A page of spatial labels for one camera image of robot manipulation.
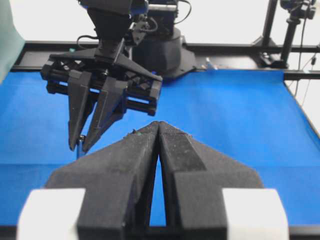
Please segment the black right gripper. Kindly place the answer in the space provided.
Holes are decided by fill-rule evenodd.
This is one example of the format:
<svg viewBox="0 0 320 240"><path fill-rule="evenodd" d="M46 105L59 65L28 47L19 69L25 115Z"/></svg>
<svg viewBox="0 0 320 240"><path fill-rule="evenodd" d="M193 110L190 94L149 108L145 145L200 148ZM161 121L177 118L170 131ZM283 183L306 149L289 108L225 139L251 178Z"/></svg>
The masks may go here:
<svg viewBox="0 0 320 240"><path fill-rule="evenodd" d="M146 101L129 100L127 108L150 116L156 114L162 77L130 60L125 49L117 54L115 63L97 54L98 50L96 47L51 54L40 71L41 77L47 81L49 93L68 94L68 144L71 151L75 150L92 110L92 104L88 103L90 88L100 90L100 93L82 145L85 153L114 122L122 119L125 94ZM68 83L67 91L61 82Z"/></svg>

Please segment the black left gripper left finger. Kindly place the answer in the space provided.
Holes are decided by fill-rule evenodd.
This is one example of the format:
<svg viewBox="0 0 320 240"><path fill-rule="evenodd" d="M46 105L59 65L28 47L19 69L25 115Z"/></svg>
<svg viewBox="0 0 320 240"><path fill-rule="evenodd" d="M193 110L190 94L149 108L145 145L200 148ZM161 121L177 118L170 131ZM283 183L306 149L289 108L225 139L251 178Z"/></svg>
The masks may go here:
<svg viewBox="0 0 320 240"><path fill-rule="evenodd" d="M159 122L56 169L43 188L30 192L20 213L19 240L122 240L125 225L147 222L136 214L153 185Z"/></svg>

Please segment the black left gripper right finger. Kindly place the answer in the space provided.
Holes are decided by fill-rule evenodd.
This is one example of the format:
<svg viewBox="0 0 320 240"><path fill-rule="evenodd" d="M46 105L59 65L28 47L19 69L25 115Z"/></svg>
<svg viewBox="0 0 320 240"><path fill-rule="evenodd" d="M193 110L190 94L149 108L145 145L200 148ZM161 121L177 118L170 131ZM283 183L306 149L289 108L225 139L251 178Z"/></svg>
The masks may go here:
<svg viewBox="0 0 320 240"><path fill-rule="evenodd" d="M159 124L166 214L182 240L287 240L278 192L252 168Z"/></svg>

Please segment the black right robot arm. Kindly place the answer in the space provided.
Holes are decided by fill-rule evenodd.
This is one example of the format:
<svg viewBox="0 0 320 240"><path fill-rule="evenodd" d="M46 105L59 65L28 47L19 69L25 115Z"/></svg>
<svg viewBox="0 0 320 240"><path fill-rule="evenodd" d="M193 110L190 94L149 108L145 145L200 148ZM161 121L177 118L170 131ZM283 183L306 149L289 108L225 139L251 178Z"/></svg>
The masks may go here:
<svg viewBox="0 0 320 240"><path fill-rule="evenodd" d="M98 45L51 54L41 69L51 94L68 96L68 145L88 152L128 109L156 113L165 80L197 67L177 28L176 0L81 0Z"/></svg>

